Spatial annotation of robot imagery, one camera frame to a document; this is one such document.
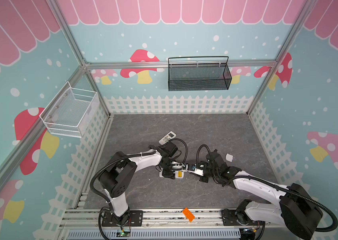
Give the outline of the white battery cover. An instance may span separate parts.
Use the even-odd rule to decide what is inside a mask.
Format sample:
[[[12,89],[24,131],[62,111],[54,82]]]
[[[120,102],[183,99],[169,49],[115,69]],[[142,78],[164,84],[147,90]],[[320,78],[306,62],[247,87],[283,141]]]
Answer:
[[[234,160],[234,156],[231,155],[231,154],[226,154],[225,159],[226,159],[228,162],[231,162],[231,163],[232,163],[232,161]]]

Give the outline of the large white remote control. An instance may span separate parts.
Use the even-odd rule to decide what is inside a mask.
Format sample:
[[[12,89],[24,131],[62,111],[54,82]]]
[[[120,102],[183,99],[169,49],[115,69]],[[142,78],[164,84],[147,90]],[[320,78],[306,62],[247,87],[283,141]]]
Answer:
[[[183,179],[185,176],[185,171],[174,171],[174,178],[177,179]]]

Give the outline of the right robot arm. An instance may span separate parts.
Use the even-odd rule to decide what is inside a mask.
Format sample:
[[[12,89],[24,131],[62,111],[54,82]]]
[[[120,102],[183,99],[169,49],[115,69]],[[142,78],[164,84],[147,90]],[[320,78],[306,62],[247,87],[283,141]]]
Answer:
[[[232,187],[254,194],[267,202],[244,200],[236,208],[238,222],[247,225],[259,221],[286,227],[303,240],[312,239],[315,232],[331,232],[338,227],[338,218],[326,206],[313,200],[299,184],[290,186],[272,183],[246,171],[229,166],[217,150],[201,145],[196,152],[195,164],[187,167],[201,181],[212,178],[222,187]]]

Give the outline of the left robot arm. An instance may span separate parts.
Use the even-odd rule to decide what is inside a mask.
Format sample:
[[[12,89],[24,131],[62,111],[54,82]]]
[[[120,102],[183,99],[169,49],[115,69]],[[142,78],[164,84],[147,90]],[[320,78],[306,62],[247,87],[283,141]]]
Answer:
[[[110,217],[110,222],[117,226],[123,227],[132,222],[125,191],[136,172],[158,167],[164,178],[174,180],[176,174],[186,168],[188,147],[185,141],[174,138],[149,148],[147,152],[137,154],[115,153],[90,181],[91,191],[106,201],[108,205],[103,210]]]

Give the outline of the small white remote control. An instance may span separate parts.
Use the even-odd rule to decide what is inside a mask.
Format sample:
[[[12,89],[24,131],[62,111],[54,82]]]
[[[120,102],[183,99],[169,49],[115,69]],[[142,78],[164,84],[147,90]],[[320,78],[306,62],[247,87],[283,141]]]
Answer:
[[[160,145],[166,144],[169,140],[174,139],[176,137],[176,134],[172,131],[170,131],[168,134],[166,134],[163,138],[159,140]]]

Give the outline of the orange toy brick on rail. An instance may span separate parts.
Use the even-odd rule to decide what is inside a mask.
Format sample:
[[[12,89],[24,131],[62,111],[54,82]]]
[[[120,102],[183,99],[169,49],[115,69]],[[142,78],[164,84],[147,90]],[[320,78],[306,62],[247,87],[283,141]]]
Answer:
[[[190,223],[192,223],[195,220],[194,214],[188,208],[183,209],[182,213]]]

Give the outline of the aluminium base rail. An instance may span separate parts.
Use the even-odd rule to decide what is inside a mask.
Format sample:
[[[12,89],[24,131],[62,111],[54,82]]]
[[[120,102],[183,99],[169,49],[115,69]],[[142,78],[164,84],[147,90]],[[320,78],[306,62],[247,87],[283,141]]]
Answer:
[[[98,209],[67,210],[56,240],[239,240],[246,229],[256,230],[264,240],[295,240],[287,228],[267,223],[225,226],[221,209],[190,209],[190,222],[181,209],[142,209],[141,226],[99,228]]]

